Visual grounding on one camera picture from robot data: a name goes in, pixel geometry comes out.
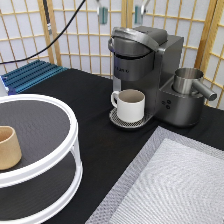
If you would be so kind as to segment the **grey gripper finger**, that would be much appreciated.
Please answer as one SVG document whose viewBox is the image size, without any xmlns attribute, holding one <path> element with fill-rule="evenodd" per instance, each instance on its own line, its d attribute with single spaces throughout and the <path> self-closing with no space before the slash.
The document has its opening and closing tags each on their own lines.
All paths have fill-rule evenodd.
<svg viewBox="0 0 224 224">
<path fill-rule="evenodd" d="M 100 0 L 97 2 L 97 15 L 99 18 L 99 23 L 105 25 L 108 21 L 108 8 L 101 5 Z"/>
<path fill-rule="evenodd" d="M 143 17 L 146 14 L 146 8 L 149 4 L 150 0 L 143 0 L 141 5 L 135 6 L 135 20 L 134 23 L 137 25 L 143 24 Z"/>
</svg>

